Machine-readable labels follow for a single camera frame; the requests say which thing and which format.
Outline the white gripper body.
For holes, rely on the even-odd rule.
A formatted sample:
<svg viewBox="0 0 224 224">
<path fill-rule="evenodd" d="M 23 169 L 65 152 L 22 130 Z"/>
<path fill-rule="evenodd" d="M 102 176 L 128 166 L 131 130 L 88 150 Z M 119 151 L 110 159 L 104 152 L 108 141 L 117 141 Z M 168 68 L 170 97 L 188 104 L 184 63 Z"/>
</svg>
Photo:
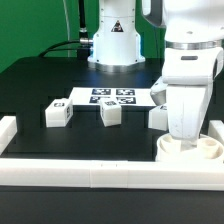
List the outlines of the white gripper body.
<svg viewBox="0 0 224 224">
<path fill-rule="evenodd" d="M 213 91 L 213 81 L 224 66 L 224 49 L 167 48 L 162 80 L 167 85 L 168 127 L 178 140 L 196 141 Z"/>
</svg>

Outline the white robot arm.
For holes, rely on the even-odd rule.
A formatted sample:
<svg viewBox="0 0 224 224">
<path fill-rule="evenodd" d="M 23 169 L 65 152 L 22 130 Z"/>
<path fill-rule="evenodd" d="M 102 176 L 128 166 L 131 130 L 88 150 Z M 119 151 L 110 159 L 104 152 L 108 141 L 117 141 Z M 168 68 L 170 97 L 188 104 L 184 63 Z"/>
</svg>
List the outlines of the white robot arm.
<svg viewBox="0 0 224 224">
<path fill-rule="evenodd" d="M 145 61 L 135 29 L 136 0 L 99 0 L 99 29 L 89 66 L 126 71 Z M 224 0 L 141 0 L 142 15 L 165 32 L 162 81 L 168 127 L 175 139 L 198 138 L 224 67 Z"/>
</svg>

